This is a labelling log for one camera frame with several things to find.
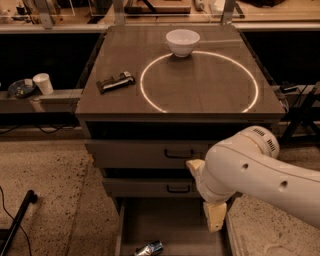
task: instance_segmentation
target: drawer handle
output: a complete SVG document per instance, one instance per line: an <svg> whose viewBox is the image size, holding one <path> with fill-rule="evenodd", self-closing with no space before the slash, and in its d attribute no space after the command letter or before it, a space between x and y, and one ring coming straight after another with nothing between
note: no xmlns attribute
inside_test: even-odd
<svg viewBox="0 0 320 256"><path fill-rule="evenodd" d="M190 192L190 186L186 187L186 189L170 189L170 186L167 185L167 192L173 193L173 194L183 194L183 193L189 193Z"/></svg>
<svg viewBox="0 0 320 256"><path fill-rule="evenodd" d="M194 151L193 151L193 149L191 149L190 152L188 152L188 155L186 155L186 156L177 156L177 155L169 154L169 150L168 150L168 149L165 149L165 150L164 150L164 155L165 155L167 158L189 159L189 158L192 158L192 157L193 157Z"/></svg>

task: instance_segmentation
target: floor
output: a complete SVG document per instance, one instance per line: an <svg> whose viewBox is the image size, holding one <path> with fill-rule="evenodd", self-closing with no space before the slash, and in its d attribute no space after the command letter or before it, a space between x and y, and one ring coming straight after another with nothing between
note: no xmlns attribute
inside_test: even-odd
<svg viewBox="0 0 320 256"><path fill-rule="evenodd" d="M32 255L114 255L118 214L88 161L82 133L14 133L0 138L0 186L11 215L28 190L38 195L22 222ZM1 207L0 228L11 223ZM21 230L8 255L29 255Z"/></svg>
<svg viewBox="0 0 320 256"><path fill-rule="evenodd" d="M280 153L285 162L317 170L319 157L320 145L310 142L287 145ZM105 194L99 170L90 163L81 129L49 135L35 129L15 130L1 135L0 186L12 215L28 190L38 195L22 221L32 255L114 255L118 214ZM237 255L320 254L320 230L247 196L231 209L236 236L242 239ZM0 228L10 225L1 207ZM29 255L21 230L8 255Z"/></svg>

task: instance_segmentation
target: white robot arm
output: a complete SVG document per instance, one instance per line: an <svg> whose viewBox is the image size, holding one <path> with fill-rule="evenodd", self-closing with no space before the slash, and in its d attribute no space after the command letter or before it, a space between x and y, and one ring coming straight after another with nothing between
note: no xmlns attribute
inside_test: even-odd
<svg viewBox="0 0 320 256"><path fill-rule="evenodd" d="M320 172L278 161L278 154L275 136L263 127L252 126L212 146L205 161L187 161L206 201L210 231L221 229L225 202L236 191L320 228ZM220 216L210 216L210 206L213 215Z"/></svg>

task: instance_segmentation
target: cabinet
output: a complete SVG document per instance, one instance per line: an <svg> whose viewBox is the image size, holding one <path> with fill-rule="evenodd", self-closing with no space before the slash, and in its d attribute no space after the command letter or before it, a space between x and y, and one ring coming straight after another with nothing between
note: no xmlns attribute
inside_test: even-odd
<svg viewBox="0 0 320 256"><path fill-rule="evenodd" d="M186 58L166 47L165 35L175 28L200 34ZM123 71L135 76L134 86L99 93L97 81ZM132 255L153 239L166 255L226 255L223 234L207 232L185 161L204 159L212 144L247 126L271 128L284 110L232 26L116 26L76 114L121 216L117 255Z"/></svg>

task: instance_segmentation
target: white bowl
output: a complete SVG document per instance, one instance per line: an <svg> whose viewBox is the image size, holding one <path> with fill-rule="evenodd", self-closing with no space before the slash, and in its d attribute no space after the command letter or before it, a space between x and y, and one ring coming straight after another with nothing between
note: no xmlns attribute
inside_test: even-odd
<svg viewBox="0 0 320 256"><path fill-rule="evenodd" d="M177 57L186 57L196 48L200 36L188 29L176 29L166 35L167 45Z"/></svg>

